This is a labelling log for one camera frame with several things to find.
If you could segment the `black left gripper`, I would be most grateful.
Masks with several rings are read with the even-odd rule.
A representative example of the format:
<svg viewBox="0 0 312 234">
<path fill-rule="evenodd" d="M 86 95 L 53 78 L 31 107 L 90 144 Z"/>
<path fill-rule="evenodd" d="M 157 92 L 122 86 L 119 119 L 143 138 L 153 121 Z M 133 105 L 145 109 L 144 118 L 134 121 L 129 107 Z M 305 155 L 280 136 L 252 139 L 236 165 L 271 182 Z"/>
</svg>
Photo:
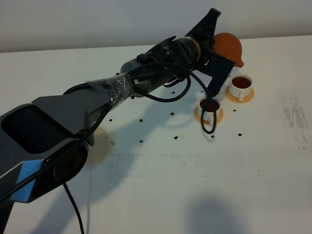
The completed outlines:
<svg viewBox="0 0 312 234">
<path fill-rule="evenodd" d="M 185 37 L 190 37 L 192 48 L 190 53 L 191 66 L 210 76 L 212 79 L 207 86 L 211 96 L 216 96 L 225 83 L 234 61 L 221 55 L 217 49 L 215 28 L 221 12 L 211 8 L 208 14 Z"/>
</svg>

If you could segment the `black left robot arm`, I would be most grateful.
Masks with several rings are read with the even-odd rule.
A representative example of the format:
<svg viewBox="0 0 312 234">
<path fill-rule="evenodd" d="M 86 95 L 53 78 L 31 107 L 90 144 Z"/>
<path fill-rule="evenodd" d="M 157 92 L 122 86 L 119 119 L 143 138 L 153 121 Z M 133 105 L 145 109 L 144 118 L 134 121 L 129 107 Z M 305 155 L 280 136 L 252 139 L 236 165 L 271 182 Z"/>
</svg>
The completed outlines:
<svg viewBox="0 0 312 234">
<path fill-rule="evenodd" d="M 16 202 L 30 203 L 75 177 L 84 166 L 94 131 L 127 98 L 147 97 L 160 86 L 186 81 L 194 71 L 212 77 L 203 85 L 213 104 L 234 62 L 214 48 L 220 12 L 208 14 L 185 37 L 170 37 L 125 63 L 110 78 L 82 83 L 60 96 L 39 97 L 0 117 L 0 229 Z"/>
</svg>

